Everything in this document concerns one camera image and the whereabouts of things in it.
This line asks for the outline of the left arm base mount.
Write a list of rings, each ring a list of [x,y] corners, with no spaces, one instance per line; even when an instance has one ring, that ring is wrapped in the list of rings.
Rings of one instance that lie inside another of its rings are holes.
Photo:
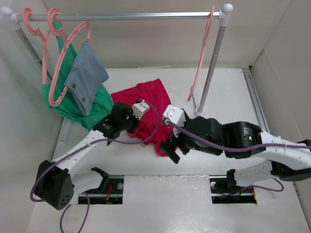
[[[100,176],[101,182],[94,188],[85,191],[89,196],[90,204],[122,204],[124,176],[109,175],[98,167],[93,167],[91,171]]]

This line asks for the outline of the red t shirt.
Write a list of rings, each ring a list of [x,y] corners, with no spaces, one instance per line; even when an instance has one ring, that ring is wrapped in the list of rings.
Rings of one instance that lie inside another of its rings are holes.
[[[160,79],[139,83],[134,87],[111,94],[114,103],[124,102],[130,106],[137,100],[146,100],[155,107],[144,114],[135,134],[128,133],[131,138],[140,140],[147,139],[157,129],[155,135],[145,145],[154,144],[156,153],[165,157],[166,154],[160,149],[160,144],[166,141],[172,131],[172,127],[162,124],[162,115],[168,105],[171,104],[169,95]]]

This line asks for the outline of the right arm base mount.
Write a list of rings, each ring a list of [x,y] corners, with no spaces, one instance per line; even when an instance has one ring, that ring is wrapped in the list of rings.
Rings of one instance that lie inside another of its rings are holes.
[[[253,188],[229,187],[226,176],[209,176],[213,204],[257,204]]]

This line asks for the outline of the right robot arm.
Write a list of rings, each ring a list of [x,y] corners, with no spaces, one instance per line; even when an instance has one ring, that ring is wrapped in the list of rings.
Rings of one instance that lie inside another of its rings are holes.
[[[175,164],[190,150],[227,158],[262,158],[261,163],[226,173],[225,186],[230,191],[255,182],[278,177],[297,182],[311,177],[311,142],[290,142],[273,136],[259,126],[238,121],[221,124],[214,118],[189,118],[183,109],[169,105],[162,115],[163,124],[173,129],[160,148]]]

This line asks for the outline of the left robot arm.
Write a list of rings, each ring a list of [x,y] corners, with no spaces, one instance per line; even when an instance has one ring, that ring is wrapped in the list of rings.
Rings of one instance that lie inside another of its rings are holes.
[[[94,159],[90,151],[99,142],[110,144],[116,141],[123,131],[134,133],[149,109],[144,100],[132,106],[116,103],[111,113],[99,121],[73,149],[52,162],[45,160],[39,165],[31,196],[37,196],[56,210],[62,210],[75,194],[92,189],[104,192],[108,188],[109,174],[92,164]]]

